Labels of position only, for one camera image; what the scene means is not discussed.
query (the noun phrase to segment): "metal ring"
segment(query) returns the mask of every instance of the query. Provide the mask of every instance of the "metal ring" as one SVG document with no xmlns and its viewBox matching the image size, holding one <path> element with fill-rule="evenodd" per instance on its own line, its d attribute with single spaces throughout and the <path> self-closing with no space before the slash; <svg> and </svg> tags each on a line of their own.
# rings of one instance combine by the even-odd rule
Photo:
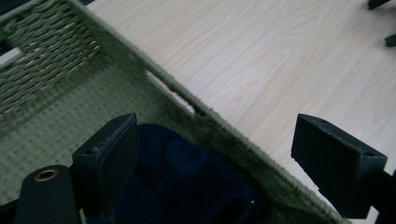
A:
<svg viewBox="0 0 396 224">
<path fill-rule="evenodd" d="M 36 182 L 44 182 L 47 180 L 51 180 L 57 174 L 59 174 L 58 170 L 45 170 L 35 176 L 35 181 Z"/>
</svg>

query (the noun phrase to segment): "wood grain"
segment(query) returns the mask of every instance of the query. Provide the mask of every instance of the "wood grain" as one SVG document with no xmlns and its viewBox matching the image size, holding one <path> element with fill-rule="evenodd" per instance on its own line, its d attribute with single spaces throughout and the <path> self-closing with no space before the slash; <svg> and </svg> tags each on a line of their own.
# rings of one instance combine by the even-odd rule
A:
<svg viewBox="0 0 396 224">
<path fill-rule="evenodd" d="M 318 192 L 290 157 L 298 113 L 326 119 L 396 169 L 390 2 L 97 0 L 90 9 Z M 374 223 L 376 214 L 356 223 Z"/>
</svg>

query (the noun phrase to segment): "woven basket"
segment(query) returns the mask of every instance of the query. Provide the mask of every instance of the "woven basket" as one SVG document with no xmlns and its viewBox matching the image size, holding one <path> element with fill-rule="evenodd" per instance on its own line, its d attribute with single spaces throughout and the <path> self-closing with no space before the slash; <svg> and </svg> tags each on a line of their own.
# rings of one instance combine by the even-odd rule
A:
<svg viewBox="0 0 396 224">
<path fill-rule="evenodd" d="M 71 165 L 108 120 L 135 112 L 249 171 L 271 203 L 262 223 L 347 222 L 78 2 L 35 0 L 0 24 L 0 40 L 20 50 L 0 65 L 0 204 L 35 169 Z"/>
</svg>

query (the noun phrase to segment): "wooden table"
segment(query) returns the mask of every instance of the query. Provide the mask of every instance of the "wooden table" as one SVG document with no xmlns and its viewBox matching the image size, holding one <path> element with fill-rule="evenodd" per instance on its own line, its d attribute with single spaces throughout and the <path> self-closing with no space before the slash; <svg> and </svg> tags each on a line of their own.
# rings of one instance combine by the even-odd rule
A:
<svg viewBox="0 0 396 224">
<path fill-rule="evenodd" d="M 326 119 L 396 169 L 394 3 L 97 0 L 89 8 L 300 179 L 297 114 Z M 374 223 L 375 211 L 366 221 Z"/>
</svg>

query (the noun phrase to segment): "dark blue fabric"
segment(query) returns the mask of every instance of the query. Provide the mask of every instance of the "dark blue fabric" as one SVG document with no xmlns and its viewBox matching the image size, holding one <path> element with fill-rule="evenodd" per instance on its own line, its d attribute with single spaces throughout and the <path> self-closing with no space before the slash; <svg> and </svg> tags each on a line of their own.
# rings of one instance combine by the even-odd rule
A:
<svg viewBox="0 0 396 224">
<path fill-rule="evenodd" d="M 138 163 L 115 208 L 117 223 L 237 224 L 265 211 L 259 184 L 231 161 L 162 126 L 138 130 Z"/>
</svg>

